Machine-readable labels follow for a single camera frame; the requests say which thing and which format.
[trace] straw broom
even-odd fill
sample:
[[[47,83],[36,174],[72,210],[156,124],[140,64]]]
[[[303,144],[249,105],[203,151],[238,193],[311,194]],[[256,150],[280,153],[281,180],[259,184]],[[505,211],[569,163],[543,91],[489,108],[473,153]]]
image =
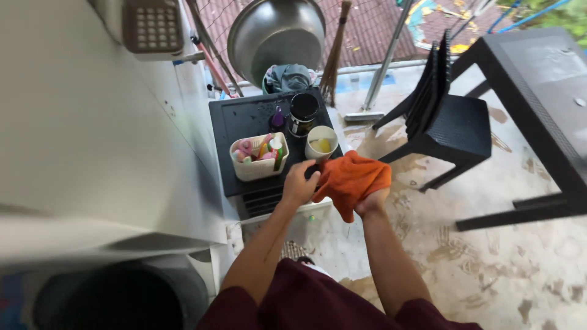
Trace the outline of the straw broom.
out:
[[[351,2],[344,0],[342,2],[342,10],[340,11],[340,19],[338,21],[338,30],[336,30],[336,37],[332,44],[330,54],[328,54],[328,61],[324,67],[324,73],[320,80],[320,93],[326,104],[334,107],[334,97],[336,93],[336,78],[338,77],[338,60],[340,58],[340,49],[342,48],[342,37],[345,34],[346,18],[349,16]]]

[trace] white wall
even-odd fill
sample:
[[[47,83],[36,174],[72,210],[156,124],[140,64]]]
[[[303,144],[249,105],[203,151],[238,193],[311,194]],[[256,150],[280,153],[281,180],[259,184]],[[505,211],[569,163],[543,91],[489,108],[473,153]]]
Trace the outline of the white wall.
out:
[[[226,243],[201,66],[135,60],[82,0],[2,2],[0,38],[0,204]]]

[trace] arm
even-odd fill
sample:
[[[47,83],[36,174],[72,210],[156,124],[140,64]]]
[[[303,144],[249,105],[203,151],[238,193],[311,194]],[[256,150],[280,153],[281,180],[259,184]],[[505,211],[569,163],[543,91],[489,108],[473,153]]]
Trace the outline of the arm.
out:
[[[389,188],[375,191],[355,207],[363,220],[373,281],[385,314],[394,317],[402,305],[422,298],[432,302],[424,280],[402,249],[385,212]]]
[[[261,303],[273,279],[289,223],[298,207],[310,200],[320,179],[320,172],[314,172],[308,181],[304,177],[304,172],[315,163],[307,160],[291,167],[281,201],[232,263],[220,291],[241,287],[257,305]]]

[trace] basket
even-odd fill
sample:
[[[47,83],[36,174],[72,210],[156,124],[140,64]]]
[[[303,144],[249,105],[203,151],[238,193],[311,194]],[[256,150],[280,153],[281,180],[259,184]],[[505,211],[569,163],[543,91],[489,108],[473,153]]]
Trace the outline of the basket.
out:
[[[238,161],[232,158],[232,153],[238,149],[238,143],[242,140],[250,140],[252,144],[252,152],[253,154],[257,154],[259,149],[261,148],[261,143],[266,135],[259,135],[255,137],[249,137],[247,139],[240,139],[235,141],[232,146],[230,146],[230,159],[232,159],[232,165],[234,166],[234,172],[236,173],[237,177],[241,181],[253,181],[257,179],[262,179],[264,177],[276,176],[281,174],[284,170],[285,162],[289,156],[289,148],[288,144],[285,141],[285,135],[281,132],[273,133],[272,134],[274,139],[279,139],[281,141],[281,145],[283,145],[283,157],[281,160],[281,166],[279,170],[273,171],[273,166],[275,165],[275,159],[265,159],[265,160],[257,160],[253,161],[252,163],[239,163]]]

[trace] black chair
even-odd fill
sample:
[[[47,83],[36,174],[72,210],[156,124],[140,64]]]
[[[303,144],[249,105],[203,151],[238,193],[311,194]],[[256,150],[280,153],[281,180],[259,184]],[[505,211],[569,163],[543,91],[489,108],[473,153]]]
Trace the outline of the black chair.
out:
[[[438,189],[446,182],[491,157],[491,128],[483,100],[449,95],[450,31],[446,30],[437,50],[433,43],[424,73],[410,96],[380,119],[374,129],[406,114],[408,141],[381,157],[391,163],[412,153],[424,154],[455,164],[450,171],[426,183],[421,192]]]

